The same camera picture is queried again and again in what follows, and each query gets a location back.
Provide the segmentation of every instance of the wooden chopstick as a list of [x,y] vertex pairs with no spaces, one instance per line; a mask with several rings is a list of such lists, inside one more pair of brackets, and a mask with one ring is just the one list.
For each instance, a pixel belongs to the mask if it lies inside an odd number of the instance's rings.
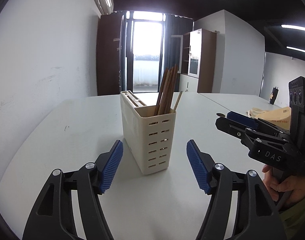
[[168,73],[168,69],[166,68],[165,71],[164,71],[164,74],[163,74],[162,83],[160,85],[154,116],[156,116],[158,114],[158,110],[159,110],[159,106],[160,106],[160,100],[162,99],[162,94],[163,94],[163,90],[164,90],[164,86],[165,86],[165,82],[166,82],[166,78],[167,78],[167,73]]
[[172,79],[172,75],[174,73],[174,67],[172,67],[171,71],[168,73],[169,73],[169,78],[168,78],[168,82],[166,81],[167,85],[165,85],[165,87],[164,87],[163,96],[162,96],[162,99],[160,102],[160,107],[158,110],[158,115],[164,114],[164,112],[165,112],[166,104],[168,102],[169,90],[171,88],[171,81],[172,81],[171,79]]
[[182,94],[183,94],[183,92],[180,91],[179,96],[177,97],[176,104],[175,104],[175,106],[174,106],[174,111],[173,111],[173,113],[176,112],[176,109],[177,109],[177,106],[178,106],[178,103],[179,103],[179,100],[180,100]]
[[167,87],[168,87],[168,83],[170,81],[170,75],[171,75],[171,71],[167,72],[167,77],[166,77],[166,81],[165,81],[165,85],[164,85],[164,89],[163,89],[163,95],[162,95],[162,99],[160,101],[160,106],[159,106],[159,110],[158,110],[158,115],[163,114],[165,111],[165,106],[164,106],[164,102],[165,102],[165,97],[166,97],[166,91],[167,91]]
[[177,72],[178,72],[178,64],[175,64],[174,73],[173,73],[172,81],[171,81],[171,88],[170,88],[169,96],[168,96],[168,102],[167,102],[167,106],[166,106],[165,112],[164,112],[165,114],[169,114],[169,112],[171,110],[171,102],[172,102],[172,98],[174,95],[176,79],[177,79]]

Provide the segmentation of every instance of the white table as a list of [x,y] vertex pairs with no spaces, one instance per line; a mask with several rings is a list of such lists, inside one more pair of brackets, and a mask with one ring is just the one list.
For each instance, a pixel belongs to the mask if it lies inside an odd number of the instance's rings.
[[[157,98],[137,96],[144,102]],[[143,176],[123,138],[119,95],[66,100],[31,133],[9,164],[0,183],[0,213],[22,238],[30,210],[52,170],[78,170],[120,139],[123,158],[111,188],[100,196],[115,240],[195,239],[210,196],[198,187],[186,143],[194,139],[201,151],[232,171],[260,172],[263,166],[247,156],[248,149],[238,139],[216,129],[218,112],[229,111],[205,96],[184,93],[177,108],[170,166]],[[235,193],[226,236],[234,226]],[[73,209],[78,236],[85,239],[76,192]]]
[[279,106],[270,104],[267,100],[254,95],[236,94],[207,94],[201,93],[204,97],[220,104],[230,111],[246,115],[246,111],[253,107],[261,110],[272,111],[279,109]]

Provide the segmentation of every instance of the glass door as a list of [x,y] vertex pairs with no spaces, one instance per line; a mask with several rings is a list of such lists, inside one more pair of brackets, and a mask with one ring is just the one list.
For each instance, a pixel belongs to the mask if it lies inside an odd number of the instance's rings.
[[158,92],[162,27],[156,22],[134,23],[134,93]]
[[188,75],[198,78],[200,67],[200,55],[202,51],[202,35],[201,30],[190,33],[190,51]]
[[126,13],[127,90],[159,91],[165,20],[166,15],[162,13]]

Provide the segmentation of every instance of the blue gripper pad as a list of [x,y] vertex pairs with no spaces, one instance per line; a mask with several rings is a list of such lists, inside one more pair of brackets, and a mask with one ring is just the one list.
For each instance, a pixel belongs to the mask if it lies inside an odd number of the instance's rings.
[[244,116],[242,114],[239,113],[235,113],[235,112],[229,112],[227,114],[227,119],[230,119],[232,121],[241,123],[249,128],[252,128],[254,130],[257,129],[258,125],[256,124],[256,121],[254,119],[249,118],[248,116]]
[[187,143],[187,147],[186,147],[186,151],[187,151],[187,157],[188,160],[190,162],[190,165],[193,169],[195,178],[198,182],[198,186],[207,194],[210,192],[211,187],[208,183],[208,171],[205,167],[205,165],[203,164],[202,160],[200,159],[199,156],[199,149],[195,148],[195,145],[193,144],[192,140],[190,140]]
[[121,161],[123,154],[123,145],[121,141],[118,141],[114,149],[112,149],[112,154],[110,155],[104,169],[102,170],[102,177],[99,189],[104,193],[110,188],[112,180],[115,176],[119,163]]

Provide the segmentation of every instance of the black ceiling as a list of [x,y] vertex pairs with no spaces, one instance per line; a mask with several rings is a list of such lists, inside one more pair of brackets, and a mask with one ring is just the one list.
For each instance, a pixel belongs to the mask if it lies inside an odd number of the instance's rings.
[[302,0],[114,0],[114,10],[140,10],[171,13],[198,20],[227,10],[250,23],[266,40],[266,51],[305,60],[305,32],[281,28],[281,24],[305,27]]

